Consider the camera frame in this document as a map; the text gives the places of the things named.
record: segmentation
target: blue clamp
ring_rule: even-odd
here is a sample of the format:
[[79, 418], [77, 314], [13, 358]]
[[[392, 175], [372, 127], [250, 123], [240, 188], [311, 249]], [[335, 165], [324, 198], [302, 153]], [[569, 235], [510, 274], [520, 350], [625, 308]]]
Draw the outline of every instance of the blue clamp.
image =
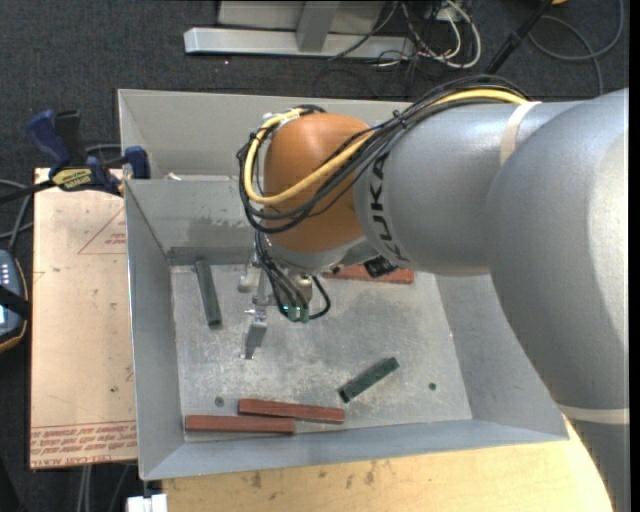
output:
[[[121, 195], [122, 181], [111, 174], [100, 160], [88, 156], [80, 135], [80, 113], [52, 110], [36, 114], [27, 125], [27, 136], [43, 154], [53, 159], [49, 179], [62, 190], [98, 190]], [[140, 146], [127, 148], [122, 163], [131, 166], [136, 179], [151, 176], [146, 152]]]

